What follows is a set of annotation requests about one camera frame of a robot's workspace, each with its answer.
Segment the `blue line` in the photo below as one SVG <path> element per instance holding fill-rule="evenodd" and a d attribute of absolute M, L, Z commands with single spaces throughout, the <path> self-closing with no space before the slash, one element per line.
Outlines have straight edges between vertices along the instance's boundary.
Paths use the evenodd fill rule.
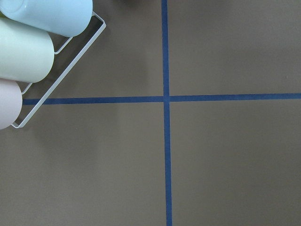
<path fill-rule="evenodd" d="M 24 99 L 23 105 L 35 105 L 40 99 Z M 163 102 L 162 96 L 154 97 L 88 97 L 47 99 L 44 105 L 114 104 Z"/>
<path fill-rule="evenodd" d="M 171 96 L 171 102 L 301 99 L 301 93 Z"/>
<path fill-rule="evenodd" d="M 163 52 L 163 98 L 164 98 L 164 150 L 165 150 L 165 195 L 166 225 L 173 225 L 171 146 L 170 146 L 170 95 L 169 95 L 169 51 L 168 51 L 168 11 L 167 0 L 161 2 L 162 12 L 162 52 Z"/>

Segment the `mug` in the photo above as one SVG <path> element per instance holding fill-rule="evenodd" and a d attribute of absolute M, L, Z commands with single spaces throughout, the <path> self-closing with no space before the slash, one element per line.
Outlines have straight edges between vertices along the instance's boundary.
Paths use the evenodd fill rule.
<path fill-rule="evenodd" d="M 10 19 L 45 31 L 73 37 L 88 26 L 92 0 L 0 0 L 0 11 Z"/>
<path fill-rule="evenodd" d="M 0 129 L 11 125 L 22 108 L 22 94 L 15 81 L 0 79 Z"/>
<path fill-rule="evenodd" d="M 41 81 L 50 72 L 54 55 L 46 31 L 0 17 L 0 78 Z"/>

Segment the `gray floor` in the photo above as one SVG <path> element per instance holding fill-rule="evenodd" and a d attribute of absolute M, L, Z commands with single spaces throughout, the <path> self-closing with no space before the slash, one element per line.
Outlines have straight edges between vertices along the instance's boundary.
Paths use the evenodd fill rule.
<path fill-rule="evenodd" d="M 51 97 L 163 95 L 161 1 L 94 5 L 108 27 Z M 300 12 L 168 1 L 171 95 L 301 93 Z M 301 100 L 170 105 L 173 225 L 301 224 Z M 0 226 L 164 226 L 164 151 L 163 103 L 44 105 L 0 131 Z"/>

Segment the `white metal rack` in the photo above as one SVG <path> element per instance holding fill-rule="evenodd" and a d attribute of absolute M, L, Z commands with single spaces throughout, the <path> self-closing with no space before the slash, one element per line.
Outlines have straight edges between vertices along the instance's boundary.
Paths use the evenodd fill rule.
<path fill-rule="evenodd" d="M 32 118 L 32 116 L 36 113 L 36 111 L 43 105 L 46 99 L 50 96 L 50 94 L 56 89 L 56 87 L 61 83 L 61 81 L 66 77 L 69 71 L 75 66 L 75 64 L 81 59 L 81 57 L 85 54 L 85 52 L 91 47 L 94 41 L 98 38 L 98 36 L 104 31 L 106 24 L 104 20 L 98 16 L 95 12 L 92 13 L 92 17 L 95 16 L 98 20 L 100 20 L 103 24 L 101 27 L 95 32 L 92 38 L 87 42 L 87 44 L 81 49 L 81 51 L 76 55 L 76 57 L 72 60 L 72 62 L 67 66 L 67 68 L 63 71 L 63 73 L 56 79 L 56 81 L 52 84 L 52 86 L 47 90 L 44 96 L 38 101 L 38 103 L 32 108 L 32 110 L 25 116 L 25 118 L 21 121 L 20 124 L 14 122 L 12 124 L 15 128 L 22 128 L 24 127 L 27 122 Z M 60 48 L 58 51 L 55 52 L 55 55 L 58 55 L 72 40 L 73 37 L 69 38 Z M 32 83 L 29 83 L 28 86 L 22 92 L 22 95 L 25 94 Z"/>

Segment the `vertical blue line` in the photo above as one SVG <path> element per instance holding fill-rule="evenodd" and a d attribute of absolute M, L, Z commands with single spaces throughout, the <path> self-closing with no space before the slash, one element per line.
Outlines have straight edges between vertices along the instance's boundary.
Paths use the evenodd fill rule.
<path fill-rule="evenodd" d="M 166 225 L 173 225 L 171 152 L 170 152 L 170 95 L 169 95 L 169 54 L 168 54 L 168 12 L 167 0 L 161 2 L 162 10 L 162 52 L 163 52 L 163 103 L 164 103 L 164 149 L 165 149 L 165 195 Z"/>

